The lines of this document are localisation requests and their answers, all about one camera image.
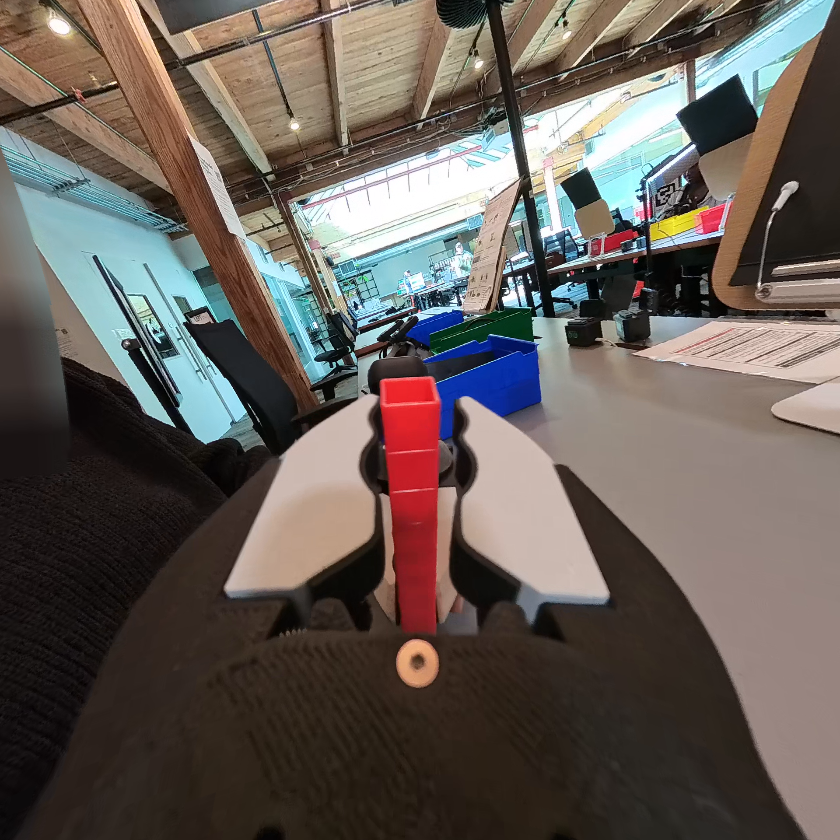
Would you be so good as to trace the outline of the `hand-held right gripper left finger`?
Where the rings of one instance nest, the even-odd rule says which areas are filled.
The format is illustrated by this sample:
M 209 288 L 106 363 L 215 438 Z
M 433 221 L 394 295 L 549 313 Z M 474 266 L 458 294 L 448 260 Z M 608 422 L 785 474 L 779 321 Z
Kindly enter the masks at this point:
M 225 582 L 229 599 L 364 602 L 382 582 L 378 412 L 363 396 L 288 449 Z

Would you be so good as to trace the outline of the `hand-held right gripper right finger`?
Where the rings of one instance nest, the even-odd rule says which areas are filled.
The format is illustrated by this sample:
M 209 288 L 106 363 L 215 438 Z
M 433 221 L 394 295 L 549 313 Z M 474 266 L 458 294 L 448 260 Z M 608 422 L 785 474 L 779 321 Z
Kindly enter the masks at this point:
M 604 575 L 560 475 L 528 435 L 459 398 L 449 576 L 475 607 L 606 606 Z

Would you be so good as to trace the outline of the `red brick stick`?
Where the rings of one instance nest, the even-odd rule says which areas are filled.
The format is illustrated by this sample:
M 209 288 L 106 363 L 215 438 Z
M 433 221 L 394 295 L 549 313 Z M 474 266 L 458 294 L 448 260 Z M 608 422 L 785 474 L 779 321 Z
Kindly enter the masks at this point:
M 434 379 L 384 379 L 380 414 L 392 518 L 399 625 L 435 635 L 438 625 L 438 432 L 441 402 Z

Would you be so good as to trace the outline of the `person's left forearm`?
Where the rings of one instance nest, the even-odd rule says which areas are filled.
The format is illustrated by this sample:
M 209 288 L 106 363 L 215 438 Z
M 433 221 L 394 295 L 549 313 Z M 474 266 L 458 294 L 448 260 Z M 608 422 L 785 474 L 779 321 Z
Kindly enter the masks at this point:
M 205 444 L 147 414 L 120 381 L 61 363 L 66 465 L 2 478 L 2 838 L 46 787 L 133 605 L 271 459 L 233 437 Z

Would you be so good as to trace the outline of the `plain blue bin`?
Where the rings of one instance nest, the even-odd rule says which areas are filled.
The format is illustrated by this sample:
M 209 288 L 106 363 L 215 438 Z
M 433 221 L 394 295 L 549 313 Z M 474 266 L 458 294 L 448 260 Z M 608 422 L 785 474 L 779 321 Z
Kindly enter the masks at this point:
M 459 326 L 464 321 L 463 312 L 459 309 L 438 312 L 425 310 L 422 315 L 422 318 L 418 318 L 417 324 L 406 332 L 406 341 L 423 350 L 431 349 L 431 338 L 434 333 Z

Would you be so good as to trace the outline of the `blue bin with sticker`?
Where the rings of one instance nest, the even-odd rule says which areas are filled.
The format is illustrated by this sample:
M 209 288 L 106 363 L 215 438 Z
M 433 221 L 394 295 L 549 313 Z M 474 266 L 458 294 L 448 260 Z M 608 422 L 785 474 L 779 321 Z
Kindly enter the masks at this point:
M 461 397 L 501 417 L 542 401 L 539 350 L 533 341 L 491 334 L 430 356 L 424 364 L 437 384 L 442 439 L 452 437 L 455 402 Z

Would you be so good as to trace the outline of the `green storage bin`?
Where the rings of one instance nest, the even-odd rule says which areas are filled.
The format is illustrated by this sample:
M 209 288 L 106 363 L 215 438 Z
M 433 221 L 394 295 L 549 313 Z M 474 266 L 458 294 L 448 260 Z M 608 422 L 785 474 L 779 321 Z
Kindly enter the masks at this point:
M 491 335 L 533 341 L 531 309 L 507 308 L 493 311 L 438 329 L 430 333 L 429 349 L 432 354 L 441 354 L 471 341 L 484 342 Z

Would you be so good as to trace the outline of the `brown cardboard board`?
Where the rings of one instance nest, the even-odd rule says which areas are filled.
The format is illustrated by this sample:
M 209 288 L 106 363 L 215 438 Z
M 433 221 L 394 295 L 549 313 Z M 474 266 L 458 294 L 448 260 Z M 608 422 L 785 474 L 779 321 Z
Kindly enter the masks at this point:
M 487 315 L 497 308 L 508 258 L 506 237 L 521 193 L 522 179 L 517 179 L 485 207 L 461 306 L 466 318 Z

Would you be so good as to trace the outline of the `black office chair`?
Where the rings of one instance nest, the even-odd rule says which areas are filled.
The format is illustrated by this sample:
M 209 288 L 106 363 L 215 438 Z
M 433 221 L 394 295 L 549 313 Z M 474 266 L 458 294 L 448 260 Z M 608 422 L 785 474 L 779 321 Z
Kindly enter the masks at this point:
M 356 401 L 336 399 L 333 383 L 313 386 L 327 391 L 327 402 L 304 411 L 288 383 L 257 352 L 231 320 L 184 322 L 199 349 L 220 370 L 245 406 L 254 429 L 273 455 L 283 455 L 309 429 Z

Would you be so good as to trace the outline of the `black metal pole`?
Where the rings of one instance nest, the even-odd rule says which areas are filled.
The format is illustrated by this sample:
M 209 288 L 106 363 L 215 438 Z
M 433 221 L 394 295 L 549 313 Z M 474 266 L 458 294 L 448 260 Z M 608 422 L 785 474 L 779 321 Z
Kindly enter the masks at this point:
M 492 91 L 499 91 L 503 99 L 508 129 L 511 134 L 512 150 L 521 182 L 521 199 L 532 246 L 533 268 L 539 289 L 542 315 L 547 319 L 554 319 L 555 309 L 545 260 L 538 211 L 532 189 L 532 178 L 523 135 L 522 116 L 518 105 L 518 95 L 513 80 L 511 58 L 502 19 L 502 2 L 487 1 L 485 2 L 485 6 L 486 23 L 490 31 L 494 51 L 493 56 L 495 58 L 493 70 L 496 72 L 497 80 L 491 81 L 490 74 L 487 74 L 486 81 L 483 82 L 484 93 L 486 96 L 490 96 Z

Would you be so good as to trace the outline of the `white paper notice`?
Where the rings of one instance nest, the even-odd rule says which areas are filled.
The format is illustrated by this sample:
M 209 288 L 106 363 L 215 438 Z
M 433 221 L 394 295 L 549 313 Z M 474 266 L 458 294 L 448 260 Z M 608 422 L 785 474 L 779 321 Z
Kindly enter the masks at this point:
M 181 142 L 184 183 L 182 193 L 190 194 L 190 217 L 200 216 L 205 238 L 215 235 L 223 241 L 238 240 L 245 245 L 246 234 L 233 205 L 224 178 L 209 150 L 189 132 Z

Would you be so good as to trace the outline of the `black framed floor sign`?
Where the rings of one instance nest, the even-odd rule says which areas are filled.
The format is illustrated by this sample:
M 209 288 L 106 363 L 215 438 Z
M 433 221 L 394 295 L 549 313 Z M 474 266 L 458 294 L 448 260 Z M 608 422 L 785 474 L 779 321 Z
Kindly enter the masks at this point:
M 129 337 L 121 339 L 122 348 L 160 402 L 172 424 L 183 432 L 191 434 L 193 431 L 181 412 L 181 391 L 165 366 L 152 331 L 141 319 L 132 303 L 131 296 L 126 293 L 122 283 L 104 265 L 98 255 L 93 255 L 91 258 L 128 323 Z

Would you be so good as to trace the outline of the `printed paper sheets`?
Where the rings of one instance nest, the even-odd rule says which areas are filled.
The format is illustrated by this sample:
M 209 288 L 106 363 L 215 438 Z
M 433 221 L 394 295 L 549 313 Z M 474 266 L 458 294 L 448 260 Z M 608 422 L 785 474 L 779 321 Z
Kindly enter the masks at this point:
M 714 320 L 636 352 L 657 362 L 819 385 L 839 377 L 836 322 Z

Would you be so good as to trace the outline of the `white stand base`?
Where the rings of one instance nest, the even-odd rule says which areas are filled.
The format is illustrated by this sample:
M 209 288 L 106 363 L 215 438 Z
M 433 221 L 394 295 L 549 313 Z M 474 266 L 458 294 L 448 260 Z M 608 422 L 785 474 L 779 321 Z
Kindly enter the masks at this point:
M 773 417 L 815 431 L 839 435 L 839 378 L 787 397 L 771 407 Z

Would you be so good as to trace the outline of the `thick wooden post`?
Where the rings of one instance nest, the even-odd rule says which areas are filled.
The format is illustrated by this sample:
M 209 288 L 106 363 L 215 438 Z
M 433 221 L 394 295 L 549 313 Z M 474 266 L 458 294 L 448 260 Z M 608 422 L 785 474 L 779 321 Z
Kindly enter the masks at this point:
M 135 2 L 80 1 L 121 92 L 246 338 L 289 384 L 300 409 L 319 405 L 245 241 L 228 228 L 186 111 Z

